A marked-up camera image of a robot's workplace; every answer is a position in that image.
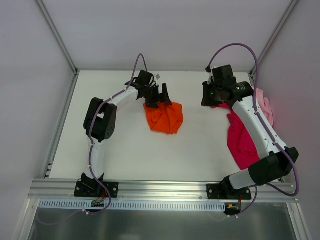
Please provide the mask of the orange t shirt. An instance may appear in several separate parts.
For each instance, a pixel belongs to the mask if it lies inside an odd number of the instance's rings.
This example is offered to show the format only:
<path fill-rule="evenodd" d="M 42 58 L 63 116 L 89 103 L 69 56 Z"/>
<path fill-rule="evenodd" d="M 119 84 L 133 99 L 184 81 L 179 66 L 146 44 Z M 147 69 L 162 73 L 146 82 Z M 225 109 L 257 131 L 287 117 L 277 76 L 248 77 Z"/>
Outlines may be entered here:
<path fill-rule="evenodd" d="M 184 122 L 183 105 L 180 103 L 159 103 L 158 108 L 147 107 L 144 103 L 143 107 L 147 123 L 153 132 L 177 134 Z"/>

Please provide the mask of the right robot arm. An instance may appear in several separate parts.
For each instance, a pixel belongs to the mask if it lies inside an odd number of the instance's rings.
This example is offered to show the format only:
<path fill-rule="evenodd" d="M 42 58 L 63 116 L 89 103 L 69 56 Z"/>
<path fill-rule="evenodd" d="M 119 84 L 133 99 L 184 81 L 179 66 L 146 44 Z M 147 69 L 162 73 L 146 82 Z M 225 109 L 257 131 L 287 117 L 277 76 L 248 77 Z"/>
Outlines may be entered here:
<path fill-rule="evenodd" d="M 276 134 L 264 115 L 253 87 L 246 81 L 237 82 L 232 67 L 206 67 L 207 81 L 202 83 L 202 106 L 214 107 L 225 103 L 240 118 L 253 140 L 259 160 L 247 169 L 222 180 L 221 192 L 232 199 L 249 187 L 271 185 L 289 173 L 297 173 L 295 163 L 299 153 Z"/>

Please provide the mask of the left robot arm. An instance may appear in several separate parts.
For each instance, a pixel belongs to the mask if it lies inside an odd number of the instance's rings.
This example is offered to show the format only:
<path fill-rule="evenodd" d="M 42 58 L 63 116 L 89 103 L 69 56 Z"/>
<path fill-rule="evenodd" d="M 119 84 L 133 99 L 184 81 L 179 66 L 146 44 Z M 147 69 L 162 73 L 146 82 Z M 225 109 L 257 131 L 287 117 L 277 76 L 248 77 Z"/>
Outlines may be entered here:
<path fill-rule="evenodd" d="M 141 70 L 137 77 L 125 83 L 124 89 L 109 99 L 94 97 L 89 104 L 83 127 L 88 137 L 88 164 L 74 190 L 75 197 L 100 197 L 106 194 L 104 181 L 105 148 L 116 128 L 117 111 L 140 98 L 147 107 L 156 109 L 164 103 L 172 106 L 167 84 L 162 84 L 159 92 L 157 77 Z"/>

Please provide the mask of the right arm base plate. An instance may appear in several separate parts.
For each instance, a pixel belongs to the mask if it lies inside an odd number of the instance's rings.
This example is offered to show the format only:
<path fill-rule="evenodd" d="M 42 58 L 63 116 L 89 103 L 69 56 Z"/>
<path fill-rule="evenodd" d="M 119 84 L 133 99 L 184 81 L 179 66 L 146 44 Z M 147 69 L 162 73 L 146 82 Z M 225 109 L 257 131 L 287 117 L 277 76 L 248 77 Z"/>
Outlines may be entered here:
<path fill-rule="evenodd" d="M 226 192 L 221 183 L 206 184 L 206 194 L 209 200 L 251 200 L 252 194 L 248 187 Z"/>

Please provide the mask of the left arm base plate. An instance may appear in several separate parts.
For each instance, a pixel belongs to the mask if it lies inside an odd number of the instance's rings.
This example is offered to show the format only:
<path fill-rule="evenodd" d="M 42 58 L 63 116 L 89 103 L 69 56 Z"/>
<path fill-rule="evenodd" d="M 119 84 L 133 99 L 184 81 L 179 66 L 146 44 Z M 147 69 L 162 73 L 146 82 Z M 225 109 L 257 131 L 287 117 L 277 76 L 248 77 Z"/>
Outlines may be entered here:
<path fill-rule="evenodd" d="M 78 181 L 75 185 L 74 190 L 74 196 L 80 197 L 80 198 L 102 198 L 102 197 L 109 197 L 109 194 L 105 189 L 107 189 L 110 193 L 111 198 L 117 198 L 118 197 L 118 188 L 119 183 L 118 182 L 103 182 L 104 187 L 102 187 L 100 184 L 95 183 L 93 187 L 89 187 L 82 183 L 81 181 Z"/>

